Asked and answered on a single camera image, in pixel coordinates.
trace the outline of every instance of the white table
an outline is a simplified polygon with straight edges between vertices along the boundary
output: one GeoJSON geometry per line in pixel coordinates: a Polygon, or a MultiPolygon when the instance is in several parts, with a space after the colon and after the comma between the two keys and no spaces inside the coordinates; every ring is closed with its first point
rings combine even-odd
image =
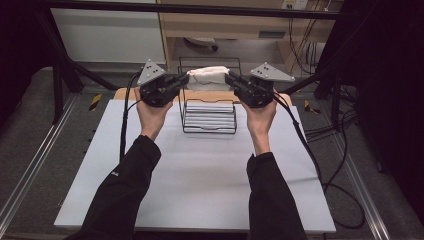
{"type": "MultiPolygon", "coordinates": [[[[118,164],[123,106],[122,100],[109,102],[55,226],[79,228],[97,187],[118,164]]],[[[254,149],[246,127],[246,112],[239,104],[236,109],[236,134],[187,134],[182,131],[178,103],[174,103],[156,139],[162,158],[140,205],[136,229],[249,229],[250,188],[246,162],[254,149]]],[[[299,119],[297,109],[291,109],[299,119]]],[[[128,119],[127,149],[139,132],[134,108],[128,119]]],[[[270,141],[305,231],[308,234],[335,232],[314,165],[282,107],[277,109],[270,141]]]]}

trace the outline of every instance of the black sleeve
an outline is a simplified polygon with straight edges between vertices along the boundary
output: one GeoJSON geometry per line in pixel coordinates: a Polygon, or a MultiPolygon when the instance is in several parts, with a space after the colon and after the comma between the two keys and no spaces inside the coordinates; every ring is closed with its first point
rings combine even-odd
{"type": "Polygon", "coordinates": [[[250,239],[307,240],[296,203],[274,155],[253,155],[247,163],[250,183],[250,239]]]}
{"type": "Polygon", "coordinates": [[[160,156],[152,140],[139,136],[97,189],[80,231],[65,239],[131,239],[140,202],[160,156]]]}

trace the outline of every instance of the wrist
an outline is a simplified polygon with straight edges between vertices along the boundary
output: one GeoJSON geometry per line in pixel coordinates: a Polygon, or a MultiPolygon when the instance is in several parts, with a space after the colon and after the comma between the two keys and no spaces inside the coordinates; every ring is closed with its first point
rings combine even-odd
{"type": "Polygon", "coordinates": [[[252,140],[256,156],[271,151],[268,134],[252,135],[252,140]]]}
{"type": "Polygon", "coordinates": [[[149,131],[149,130],[141,130],[140,135],[142,136],[146,136],[148,138],[150,138],[150,140],[152,140],[153,142],[156,140],[156,137],[158,136],[159,131],[149,131]]]}

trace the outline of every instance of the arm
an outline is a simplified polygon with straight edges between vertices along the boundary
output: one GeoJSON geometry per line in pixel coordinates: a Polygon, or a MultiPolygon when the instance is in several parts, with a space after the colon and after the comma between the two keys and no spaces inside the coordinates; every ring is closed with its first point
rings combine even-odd
{"type": "MultiPolygon", "coordinates": [[[[140,100],[139,88],[134,91],[140,100]]],[[[163,108],[152,108],[142,101],[137,104],[140,136],[97,189],[80,231],[66,240],[132,238],[140,202],[161,156],[154,140],[171,106],[172,102],[163,108]]]]}
{"type": "Polygon", "coordinates": [[[306,240],[296,203],[281,174],[269,145],[268,132],[276,113],[276,103],[247,112],[247,127],[255,156],[247,163],[251,188],[249,200],[250,239],[306,240]]]}

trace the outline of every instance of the white cloth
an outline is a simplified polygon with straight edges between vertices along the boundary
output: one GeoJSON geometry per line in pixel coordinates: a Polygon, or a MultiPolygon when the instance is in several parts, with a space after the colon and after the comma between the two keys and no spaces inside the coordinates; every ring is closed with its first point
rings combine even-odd
{"type": "Polygon", "coordinates": [[[187,88],[193,91],[228,91],[230,86],[225,83],[225,74],[230,69],[223,66],[199,68],[190,70],[187,88]]]}

